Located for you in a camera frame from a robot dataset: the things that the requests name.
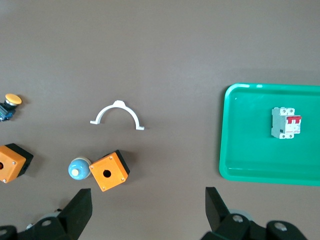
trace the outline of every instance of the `gray surface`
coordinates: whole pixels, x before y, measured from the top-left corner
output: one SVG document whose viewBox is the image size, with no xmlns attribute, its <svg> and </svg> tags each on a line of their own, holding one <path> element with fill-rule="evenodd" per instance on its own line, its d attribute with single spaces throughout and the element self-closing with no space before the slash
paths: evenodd
<svg viewBox="0 0 320 240">
<path fill-rule="evenodd" d="M 236 82 L 318 85 L 320 2 L 0 0 L 0 96 L 23 105 L 0 145 L 34 154 L 0 184 L 0 225 L 22 231 L 92 189 L 81 240 L 198 240 L 210 227 L 205 187 L 228 207 L 295 224 L 319 239 L 318 187 L 231 182 L 218 172 L 222 96 Z M 98 112 L 123 100 L 131 116 Z M 72 159 L 126 151 L 126 183 L 76 181 Z"/>
</svg>

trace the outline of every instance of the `white circuit breaker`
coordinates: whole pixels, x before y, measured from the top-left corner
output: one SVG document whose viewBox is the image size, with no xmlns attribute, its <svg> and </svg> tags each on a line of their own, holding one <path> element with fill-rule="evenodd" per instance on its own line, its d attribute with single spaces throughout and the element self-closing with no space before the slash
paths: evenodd
<svg viewBox="0 0 320 240">
<path fill-rule="evenodd" d="M 293 139 L 300 133 L 301 119 L 292 107 L 275 107 L 272 109 L 271 135 L 278 139 Z"/>
</svg>

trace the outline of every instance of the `orange box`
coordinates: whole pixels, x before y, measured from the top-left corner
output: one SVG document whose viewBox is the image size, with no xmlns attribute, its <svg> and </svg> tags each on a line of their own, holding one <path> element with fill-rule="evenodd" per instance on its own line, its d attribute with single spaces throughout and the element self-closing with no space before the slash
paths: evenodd
<svg viewBox="0 0 320 240">
<path fill-rule="evenodd" d="M 24 174 L 33 155 L 14 143 L 0 146 L 0 181 L 9 183 Z"/>
<path fill-rule="evenodd" d="M 124 183 L 130 173 L 119 150 L 94 162 L 90 171 L 103 192 Z"/>
</svg>

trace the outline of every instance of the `orange panel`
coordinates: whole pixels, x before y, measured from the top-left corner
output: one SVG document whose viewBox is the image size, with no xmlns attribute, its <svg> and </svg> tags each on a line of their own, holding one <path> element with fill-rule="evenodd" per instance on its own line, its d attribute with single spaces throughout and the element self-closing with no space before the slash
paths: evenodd
<svg viewBox="0 0 320 240">
<path fill-rule="evenodd" d="M 90 166 L 90 171 L 103 192 L 124 183 L 128 178 L 116 152 L 93 163 Z"/>
<path fill-rule="evenodd" d="M 0 146 L 0 181 L 8 183 L 17 178 L 26 158 L 6 146 Z"/>
</svg>

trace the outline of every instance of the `green plastic tray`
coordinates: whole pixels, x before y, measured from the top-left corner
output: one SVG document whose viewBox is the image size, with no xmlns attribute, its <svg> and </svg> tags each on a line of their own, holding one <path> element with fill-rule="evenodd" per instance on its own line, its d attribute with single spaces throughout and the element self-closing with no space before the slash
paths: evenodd
<svg viewBox="0 0 320 240">
<path fill-rule="evenodd" d="M 272 109 L 295 108 L 301 133 L 271 135 Z M 224 99 L 219 170 L 232 181 L 320 186 L 320 86 L 236 83 Z"/>
</svg>

